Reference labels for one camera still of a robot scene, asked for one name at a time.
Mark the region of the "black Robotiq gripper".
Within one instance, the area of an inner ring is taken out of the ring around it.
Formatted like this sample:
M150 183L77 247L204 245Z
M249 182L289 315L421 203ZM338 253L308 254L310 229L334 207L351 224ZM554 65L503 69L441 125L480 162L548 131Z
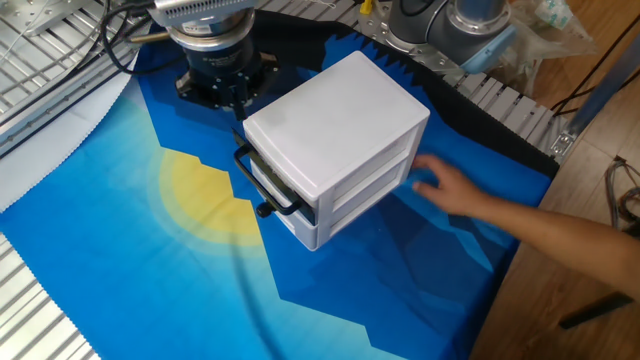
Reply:
M178 96L205 107L232 107L235 118L262 95L280 71L278 58L253 45L199 52L184 48L187 72L175 81Z

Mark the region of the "person's right hand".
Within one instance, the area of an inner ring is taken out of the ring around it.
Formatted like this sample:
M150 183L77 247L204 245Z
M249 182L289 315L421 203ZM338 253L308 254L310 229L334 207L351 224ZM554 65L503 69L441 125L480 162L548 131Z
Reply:
M437 186L415 182L412 188L416 193L449 214L473 216L487 200L487 195L457 168L436 156L416 156L412 168L430 170L435 175L438 180Z

